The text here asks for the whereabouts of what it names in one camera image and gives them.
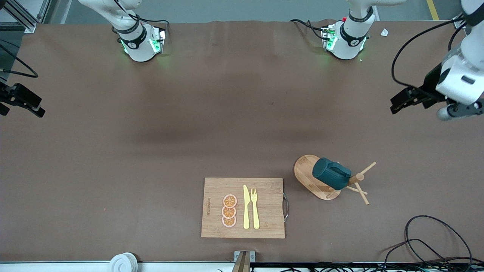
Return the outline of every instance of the orange slice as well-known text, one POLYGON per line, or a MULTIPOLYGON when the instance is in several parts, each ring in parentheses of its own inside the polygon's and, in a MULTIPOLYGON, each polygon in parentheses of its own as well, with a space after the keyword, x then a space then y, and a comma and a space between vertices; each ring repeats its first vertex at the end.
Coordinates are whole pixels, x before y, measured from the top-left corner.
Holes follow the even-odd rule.
POLYGON ((226 219, 231 219, 234 218, 235 214, 237 211, 235 208, 227 208, 227 207, 222 207, 222 216, 226 219))
POLYGON ((226 195, 224 197, 224 206, 227 208, 233 208, 237 204, 237 198, 234 195, 226 195))
POLYGON ((237 217, 230 218, 230 219, 222 217, 222 224, 224 224, 224 226, 226 227, 233 227, 235 226, 236 222, 237 222, 237 217))

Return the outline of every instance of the white tape roll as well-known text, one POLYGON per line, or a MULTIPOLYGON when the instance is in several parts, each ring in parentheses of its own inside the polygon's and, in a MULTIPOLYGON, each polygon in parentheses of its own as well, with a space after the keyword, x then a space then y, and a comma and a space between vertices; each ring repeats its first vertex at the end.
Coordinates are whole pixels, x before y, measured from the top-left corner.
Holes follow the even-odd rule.
POLYGON ((137 272, 138 261, 129 253, 118 254, 109 262, 109 272, 137 272))

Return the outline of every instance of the wooden mug stand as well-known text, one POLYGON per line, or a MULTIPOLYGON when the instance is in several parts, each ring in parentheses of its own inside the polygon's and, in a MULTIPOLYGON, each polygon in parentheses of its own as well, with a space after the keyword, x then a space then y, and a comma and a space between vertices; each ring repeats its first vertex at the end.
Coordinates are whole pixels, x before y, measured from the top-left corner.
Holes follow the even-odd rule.
MULTIPOLYGON (((341 190, 334 190, 330 186, 313 177, 313 167, 318 160, 319 158, 314 155, 302 156, 294 164, 294 175, 299 180, 299 182, 304 185, 304 187, 306 187, 306 189, 313 193, 317 198, 323 200, 335 199, 337 196, 339 196, 341 190)), ((351 191, 360 193, 366 205, 370 205, 368 199, 366 199, 366 195, 368 193, 364 192, 361 189, 359 182, 363 181, 364 174, 376 164, 376 162, 373 162, 372 164, 370 164, 370 166, 365 168, 360 173, 350 177, 348 185, 345 187, 351 191)))

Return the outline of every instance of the yellow floor stripe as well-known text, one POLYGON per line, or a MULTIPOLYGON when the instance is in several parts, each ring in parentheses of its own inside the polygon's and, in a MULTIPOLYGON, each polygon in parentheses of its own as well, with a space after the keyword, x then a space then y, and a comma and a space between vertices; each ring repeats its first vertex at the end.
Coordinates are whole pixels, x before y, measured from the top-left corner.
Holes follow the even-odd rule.
POLYGON ((437 10, 435 9, 434 1, 427 0, 428 9, 430 10, 430 14, 432 15, 433 20, 439 20, 439 15, 437 14, 437 10))

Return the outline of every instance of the teal mug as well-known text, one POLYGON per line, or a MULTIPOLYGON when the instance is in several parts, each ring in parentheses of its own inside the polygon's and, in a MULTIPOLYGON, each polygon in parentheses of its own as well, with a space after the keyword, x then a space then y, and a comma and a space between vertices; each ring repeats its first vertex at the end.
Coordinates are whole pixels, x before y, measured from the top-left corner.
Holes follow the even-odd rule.
POLYGON ((334 190, 341 190, 348 185, 351 170, 327 158, 320 158, 314 164, 313 177, 334 190))

